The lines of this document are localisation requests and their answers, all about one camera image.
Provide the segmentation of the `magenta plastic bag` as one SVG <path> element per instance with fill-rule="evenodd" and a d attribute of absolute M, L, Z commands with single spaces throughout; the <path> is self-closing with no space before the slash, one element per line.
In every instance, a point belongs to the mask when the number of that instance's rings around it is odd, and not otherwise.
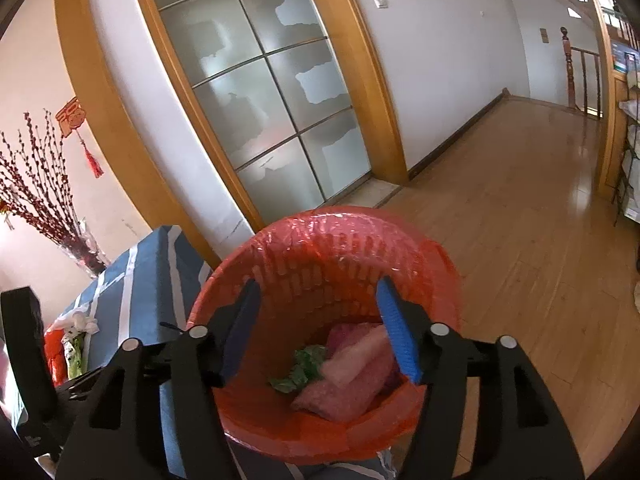
<path fill-rule="evenodd" d="M 320 378 L 303 388 L 294 411 L 352 422 L 395 378 L 396 359 L 380 323 L 338 324 L 329 332 Z"/>

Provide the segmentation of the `red plastic bag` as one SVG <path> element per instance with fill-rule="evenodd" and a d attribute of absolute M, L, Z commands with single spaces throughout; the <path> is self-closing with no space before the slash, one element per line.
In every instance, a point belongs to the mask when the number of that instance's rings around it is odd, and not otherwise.
<path fill-rule="evenodd" d="M 54 330 L 52 327 L 44 332 L 44 354 L 55 387 L 68 381 L 63 336 L 64 330 Z"/>

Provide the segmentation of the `white tissue paper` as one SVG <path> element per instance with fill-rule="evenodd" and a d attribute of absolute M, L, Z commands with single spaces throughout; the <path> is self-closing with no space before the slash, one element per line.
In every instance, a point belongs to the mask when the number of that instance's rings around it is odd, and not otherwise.
<path fill-rule="evenodd" d="M 66 314 L 60 326 L 66 340 L 73 340 L 81 334 L 94 335 L 100 331 L 98 322 L 93 316 L 78 310 Z"/>

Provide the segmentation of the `red trash basket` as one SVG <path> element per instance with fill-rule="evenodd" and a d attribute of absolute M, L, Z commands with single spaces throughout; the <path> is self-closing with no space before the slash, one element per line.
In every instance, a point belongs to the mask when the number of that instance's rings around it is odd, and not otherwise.
<path fill-rule="evenodd" d="M 271 385 L 290 370 L 297 350 L 322 344 L 334 326 L 378 322 L 374 294 L 384 276 L 432 320 L 458 326 L 459 275 L 445 249 L 379 209 L 329 207 L 281 219 L 217 266 L 194 302 L 191 324 L 203 325 L 235 302 L 248 280 L 262 290 L 239 373 L 215 393 L 232 441 L 310 465 L 362 460 L 416 428 L 424 389 L 406 378 L 351 422 L 295 411 L 292 398 Z"/>

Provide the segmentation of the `blue white striped tablecloth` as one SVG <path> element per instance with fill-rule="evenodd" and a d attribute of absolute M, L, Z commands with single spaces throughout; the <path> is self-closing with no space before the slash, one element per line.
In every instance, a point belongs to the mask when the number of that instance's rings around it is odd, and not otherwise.
<path fill-rule="evenodd" d="M 145 344 L 171 340 L 163 322 L 186 326 L 194 301 L 212 268 L 186 240 L 178 226 L 161 226 L 121 254 L 59 316 L 93 318 L 98 331 L 79 346 L 81 369 L 105 365 L 128 337 Z M 389 450 L 365 460 L 309 466 L 273 460 L 232 442 L 235 465 L 243 479 L 393 479 L 397 471 Z"/>

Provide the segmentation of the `glass vase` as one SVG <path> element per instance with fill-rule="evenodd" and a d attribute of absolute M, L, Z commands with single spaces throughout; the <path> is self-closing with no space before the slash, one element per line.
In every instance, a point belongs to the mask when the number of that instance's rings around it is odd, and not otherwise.
<path fill-rule="evenodd" d="M 66 237 L 58 247 L 90 278 L 97 278 L 111 265 L 111 260 L 99 248 L 85 218 L 78 222 L 77 231 Z"/>

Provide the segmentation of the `red berry branches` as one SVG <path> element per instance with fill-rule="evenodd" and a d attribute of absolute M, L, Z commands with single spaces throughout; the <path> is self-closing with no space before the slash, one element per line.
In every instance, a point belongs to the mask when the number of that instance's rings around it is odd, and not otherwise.
<path fill-rule="evenodd" d="M 1 210 L 24 220 L 58 246 L 80 221 L 63 153 L 63 138 L 52 114 L 39 127 L 29 113 L 17 137 L 1 136 Z"/>

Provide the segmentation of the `red hanging tassel ornament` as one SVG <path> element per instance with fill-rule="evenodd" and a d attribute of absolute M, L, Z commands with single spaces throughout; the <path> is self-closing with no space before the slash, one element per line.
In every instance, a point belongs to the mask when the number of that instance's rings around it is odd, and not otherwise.
<path fill-rule="evenodd" d="M 58 126 L 60 127 L 62 138 L 66 139 L 70 136 L 76 136 L 82 147 L 82 150 L 84 151 L 88 165 L 93 173 L 93 177 L 99 179 L 104 175 L 104 171 L 98 160 L 89 150 L 85 139 L 80 134 L 80 128 L 86 122 L 86 117 L 86 111 L 81 106 L 77 96 L 74 96 L 73 99 L 70 99 L 55 114 L 55 120 L 58 122 Z"/>

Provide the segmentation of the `frosted glass sliding door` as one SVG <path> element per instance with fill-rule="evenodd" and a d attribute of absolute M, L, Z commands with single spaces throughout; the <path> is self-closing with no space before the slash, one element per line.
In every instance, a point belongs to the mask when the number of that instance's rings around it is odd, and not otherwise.
<path fill-rule="evenodd" d="M 186 79 L 262 220 L 365 177 L 360 125 L 314 0 L 155 0 Z"/>

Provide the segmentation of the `wooden stair railing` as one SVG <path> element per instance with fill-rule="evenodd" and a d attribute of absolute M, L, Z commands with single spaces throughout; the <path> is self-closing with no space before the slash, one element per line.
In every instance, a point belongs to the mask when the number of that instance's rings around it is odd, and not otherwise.
<path fill-rule="evenodd" d="M 567 106 L 586 117 L 600 120 L 603 117 L 600 54 L 575 47 L 565 27 L 560 28 L 560 33 L 566 71 Z"/>

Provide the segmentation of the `wooden display shelf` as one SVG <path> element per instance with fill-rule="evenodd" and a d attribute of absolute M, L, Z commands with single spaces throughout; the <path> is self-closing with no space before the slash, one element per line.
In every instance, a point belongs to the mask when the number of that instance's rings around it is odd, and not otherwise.
<path fill-rule="evenodd" d="M 616 216 L 639 221 L 639 34 L 616 0 L 599 0 L 611 59 L 608 96 L 597 163 L 597 191 L 612 200 Z"/>

